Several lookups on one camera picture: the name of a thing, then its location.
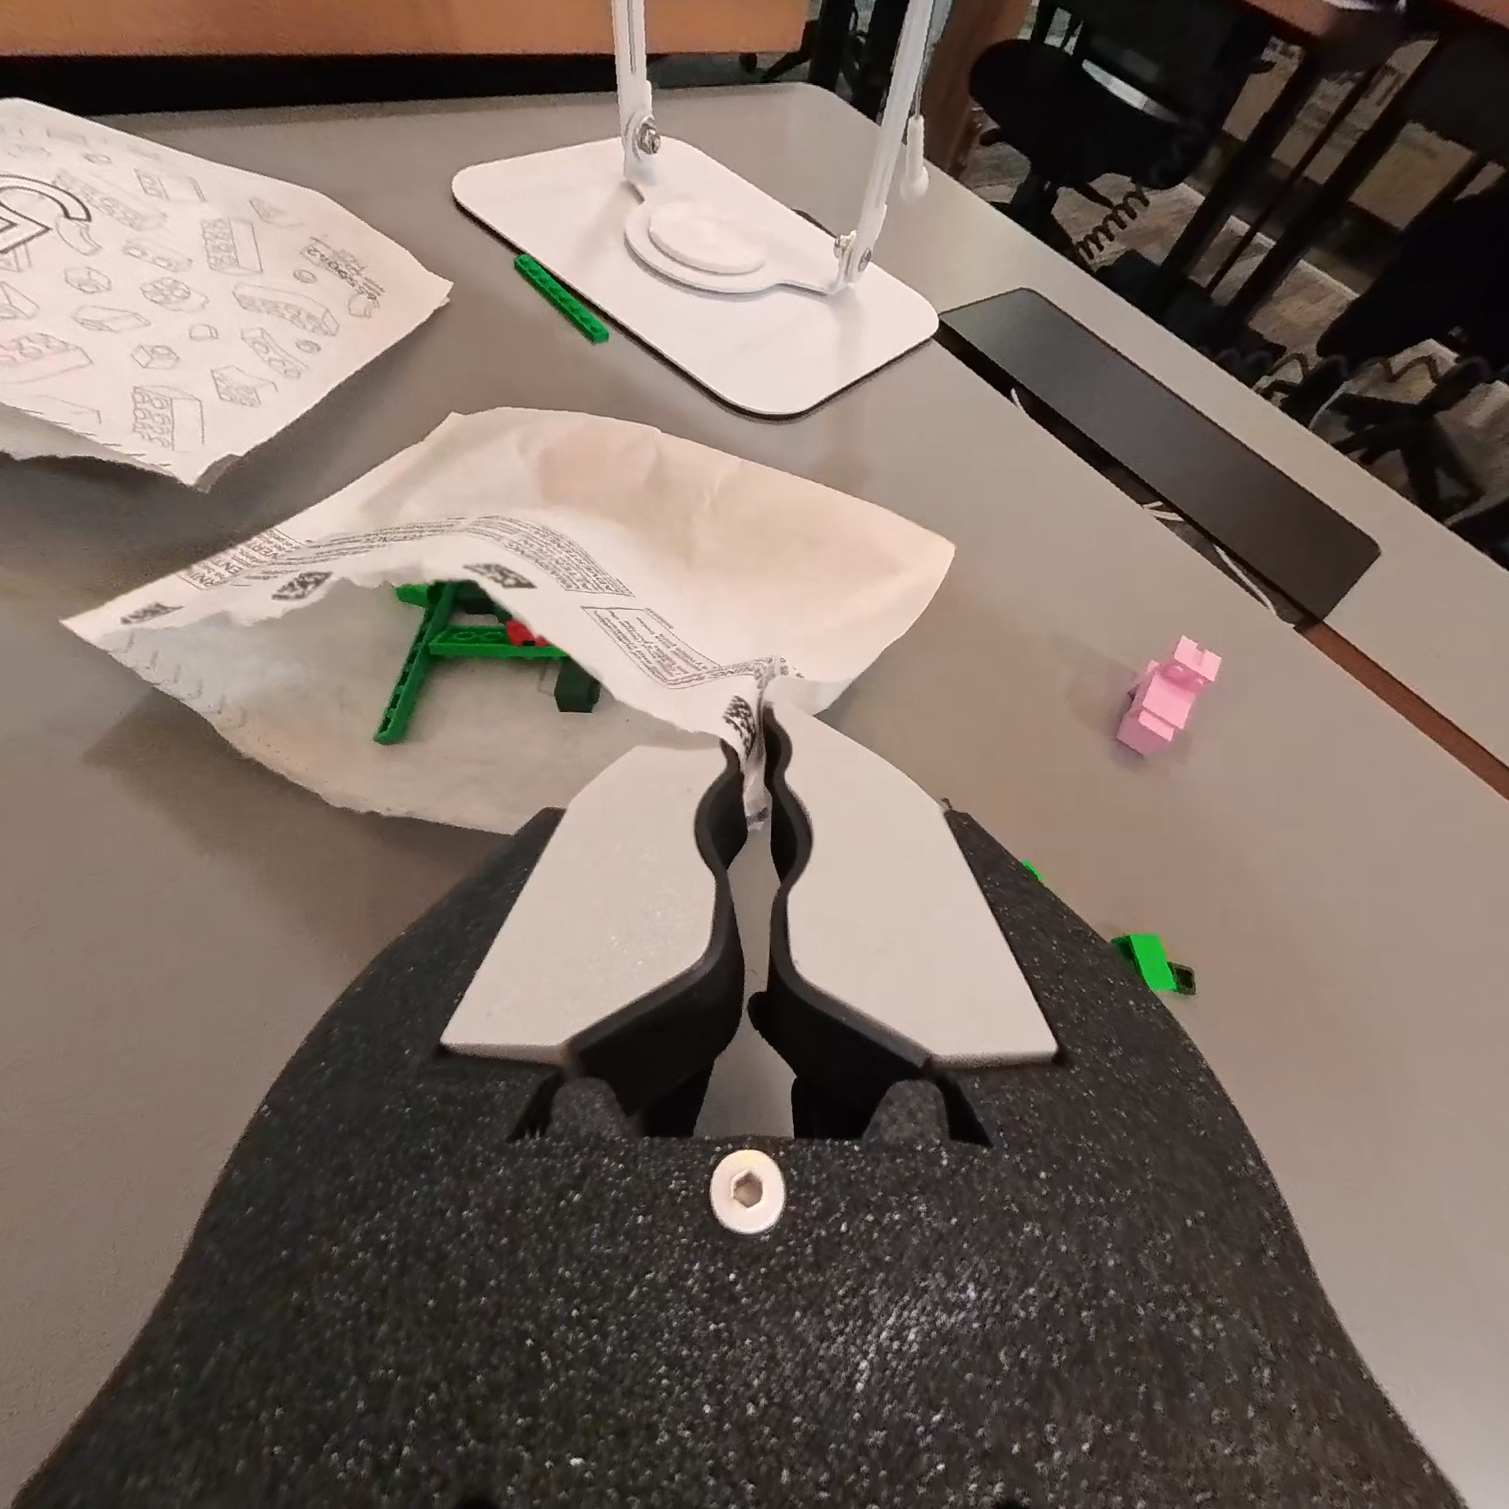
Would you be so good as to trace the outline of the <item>black office chair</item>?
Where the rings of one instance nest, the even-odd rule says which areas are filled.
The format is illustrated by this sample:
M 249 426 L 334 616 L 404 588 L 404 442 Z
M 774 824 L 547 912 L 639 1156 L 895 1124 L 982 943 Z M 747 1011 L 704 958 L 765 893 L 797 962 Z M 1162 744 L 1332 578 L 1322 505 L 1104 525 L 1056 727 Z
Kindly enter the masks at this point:
M 1049 188 L 1123 174 L 1137 188 L 1180 184 L 1215 147 L 1270 31 L 1217 0 L 1049 2 L 1068 17 L 1065 47 L 1045 35 L 993 43 L 971 67 L 971 99 L 993 141 L 1025 154 Z

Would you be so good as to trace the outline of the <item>pink toy pig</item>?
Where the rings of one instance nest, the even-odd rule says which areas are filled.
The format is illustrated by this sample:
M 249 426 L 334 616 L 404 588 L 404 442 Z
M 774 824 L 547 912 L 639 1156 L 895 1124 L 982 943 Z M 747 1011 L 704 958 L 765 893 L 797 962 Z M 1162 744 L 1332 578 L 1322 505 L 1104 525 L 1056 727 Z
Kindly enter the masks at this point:
M 1170 748 L 1217 672 L 1220 654 L 1180 634 L 1165 659 L 1152 659 L 1135 677 L 1116 740 L 1143 758 Z

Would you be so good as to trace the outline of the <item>white brick-drawing paper bag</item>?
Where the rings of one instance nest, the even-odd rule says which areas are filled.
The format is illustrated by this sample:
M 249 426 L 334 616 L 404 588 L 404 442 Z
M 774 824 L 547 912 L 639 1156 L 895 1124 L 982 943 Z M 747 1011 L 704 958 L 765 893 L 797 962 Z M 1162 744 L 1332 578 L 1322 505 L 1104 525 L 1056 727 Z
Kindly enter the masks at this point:
M 320 193 L 0 105 L 0 450 L 213 484 L 449 281 Z

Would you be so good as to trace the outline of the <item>pile of green toy bricks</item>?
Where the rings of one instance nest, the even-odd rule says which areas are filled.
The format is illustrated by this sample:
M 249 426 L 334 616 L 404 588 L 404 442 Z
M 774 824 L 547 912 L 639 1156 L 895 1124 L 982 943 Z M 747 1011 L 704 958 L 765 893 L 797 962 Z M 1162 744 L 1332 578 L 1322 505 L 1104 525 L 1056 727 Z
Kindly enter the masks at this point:
M 407 737 L 425 684 L 440 661 L 547 661 L 556 666 L 556 709 L 570 715 L 597 712 L 602 698 L 598 677 L 536 634 L 515 612 L 493 601 L 478 582 L 404 582 L 395 597 L 425 616 L 375 727 L 377 744 Z

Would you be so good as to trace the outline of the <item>long green toy plate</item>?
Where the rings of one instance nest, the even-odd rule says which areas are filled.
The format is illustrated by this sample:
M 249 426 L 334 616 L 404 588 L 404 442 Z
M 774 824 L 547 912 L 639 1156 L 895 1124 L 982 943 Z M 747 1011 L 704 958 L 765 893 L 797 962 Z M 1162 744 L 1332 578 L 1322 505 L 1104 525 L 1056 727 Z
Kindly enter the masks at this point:
M 513 259 L 515 276 L 556 311 L 562 313 L 589 344 L 606 344 L 611 337 L 610 323 L 547 265 L 532 256 Z

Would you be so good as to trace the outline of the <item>wooden office desk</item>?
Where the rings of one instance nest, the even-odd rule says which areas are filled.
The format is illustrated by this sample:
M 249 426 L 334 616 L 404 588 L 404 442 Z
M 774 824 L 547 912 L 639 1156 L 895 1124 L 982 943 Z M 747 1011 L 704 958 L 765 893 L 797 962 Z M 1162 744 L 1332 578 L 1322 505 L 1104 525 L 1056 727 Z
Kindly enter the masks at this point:
M 611 52 L 606 0 L 6 0 L 19 57 Z

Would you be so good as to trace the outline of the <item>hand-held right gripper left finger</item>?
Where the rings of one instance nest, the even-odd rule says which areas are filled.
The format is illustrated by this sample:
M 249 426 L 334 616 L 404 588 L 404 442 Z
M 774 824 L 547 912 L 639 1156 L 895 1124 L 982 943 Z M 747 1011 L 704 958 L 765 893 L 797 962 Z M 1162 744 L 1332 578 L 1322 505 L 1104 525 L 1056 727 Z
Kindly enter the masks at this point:
M 560 813 L 440 1047 L 606 1082 L 649 1135 L 687 1138 L 747 998 L 745 839 L 728 744 L 611 760 Z

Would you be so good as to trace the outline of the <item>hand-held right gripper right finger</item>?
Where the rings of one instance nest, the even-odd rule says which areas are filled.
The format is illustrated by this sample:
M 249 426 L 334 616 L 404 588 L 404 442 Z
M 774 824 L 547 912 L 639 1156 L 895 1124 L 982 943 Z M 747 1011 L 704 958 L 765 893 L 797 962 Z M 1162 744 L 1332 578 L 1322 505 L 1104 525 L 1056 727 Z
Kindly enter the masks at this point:
M 982 1138 L 956 1079 L 1049 1064 L 1060 1042 L 942 804 L 780 706 L 765 781 L 779 893 L 747 1017 L 795 1072 L 795 1135 L 860 1138 L 895 1084 L 927 1082 L 942 1127 Z

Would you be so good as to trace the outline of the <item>grey desk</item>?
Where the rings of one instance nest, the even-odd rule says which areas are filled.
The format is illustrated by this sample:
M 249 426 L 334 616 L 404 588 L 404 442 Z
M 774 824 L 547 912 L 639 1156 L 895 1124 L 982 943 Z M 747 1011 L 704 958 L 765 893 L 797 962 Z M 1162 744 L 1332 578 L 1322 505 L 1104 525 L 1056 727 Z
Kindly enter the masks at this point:
M 931 188 L 917 201 L 905 201 L 897 188 L 876 239 L 876 265 L 933 300 L 941 313 L 1019 289 L 1045 293 L 1255 458 L 1361 525 L 1381 545 L 1381 558 L 1326 625 L 1390 684 L 1407 687 L 1506 760 L 1509 610 L 1506 577 L 1486 555 L 1456 544 L 1384 479 L 1344 461 L 1111 289 L 1074 271 L 942 170 L 931 170 Z M 1215 584 L 1215 573 L 1198 567 L 1188 545 L 1157 522 L 1135 522 L 1135 502 L 1123 488 L 1084 461 L 1071 461 L 1063 440 L 941 344 L 774 429 L 774 458 L 792 474 L 797 440 L 824 433 L 819 463 L 809 463 L 815 479 L 897 512 L 911 502 L 964 502 L 966 522 L 923 517 L 964 555 L 987 522 L 1003 522 L 1022 558 L 1043 555 L 1030 537 L 1060 533 L 1071 561 L 1108 567 L 1123 584 L 1131 577 L 1157 578 L 1174 605 L 1195 601 L 1185 577 Z
M 63 619 L 296 517 L 452 410 L 597 410 L 780 468 L 774 424 L 624 337 L 562 332 L 449 198 L 463 164 L 606 135 L 611 103 L 108 122 L 312 184 L 452 293 L 210 493 L 2 468 L 2 1504 L 118 1368 L 314 1020 L 499 844 L 312 797 Z M 792 474 L 822 442 L 797 440 Z M 927 512 L 966 522 L 964 502 L 901 517 Z M 1464 1500 L 1506 1504 L 1506 800 L 1217 573 L 1174 605 L 1060 533 L 1030 537 L 1037 558 L 1003 522 L 971 545 L 832 721 L 1100 933 L 1162 933 L 1195 969 L 1178 1020 L 1350 1337 Z M 1116 727 L 1180 634 L 1220 672 L 1143 758 Z

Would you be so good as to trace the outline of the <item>white book stand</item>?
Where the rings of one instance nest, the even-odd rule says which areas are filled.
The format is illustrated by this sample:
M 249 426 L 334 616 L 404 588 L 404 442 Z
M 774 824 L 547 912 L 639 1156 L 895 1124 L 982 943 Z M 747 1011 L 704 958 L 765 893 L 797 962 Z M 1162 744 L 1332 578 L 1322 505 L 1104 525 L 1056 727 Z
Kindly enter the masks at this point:
M 827 235 L 651 113 L 645 2 L 611 2 L 620 135 L 478 163 L 452 201 L 720 402 L 802 417 L 933 337 L 933 305 L 870 271 L 889 198 L 927 195 L 911 2 L 857 224 Z

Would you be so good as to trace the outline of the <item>small green toy brick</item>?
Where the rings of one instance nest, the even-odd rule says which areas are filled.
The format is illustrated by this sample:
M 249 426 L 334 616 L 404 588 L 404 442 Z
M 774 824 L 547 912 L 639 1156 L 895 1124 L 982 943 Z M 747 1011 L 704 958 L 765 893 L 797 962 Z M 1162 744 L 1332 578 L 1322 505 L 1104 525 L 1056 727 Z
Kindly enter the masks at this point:
M 1195 996 L 1198 977 L 1188 962 L 1167 956 L 1157 933 L 1123 933 L 1111 936 L 1123 962 L 1146 983 L 1152 991 Z

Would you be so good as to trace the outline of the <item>white text-printed paper bag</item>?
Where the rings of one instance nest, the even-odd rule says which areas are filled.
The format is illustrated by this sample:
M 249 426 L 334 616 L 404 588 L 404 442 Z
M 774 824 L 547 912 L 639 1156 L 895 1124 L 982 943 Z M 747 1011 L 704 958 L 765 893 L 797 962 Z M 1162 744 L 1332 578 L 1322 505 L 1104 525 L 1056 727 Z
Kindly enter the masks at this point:
M 950 539 L 815 479 L 495 408 L 63 625 L 334 806 L 510 835 L 635 744 L 728 744 L 757 813 L 765 706 L 833 706 L 950 561 Z M 598 706 L 560 712 L 538 666 L 452 666 L 377 744 L 421 625 L 397 588 L 429 582 L 515 612 Z

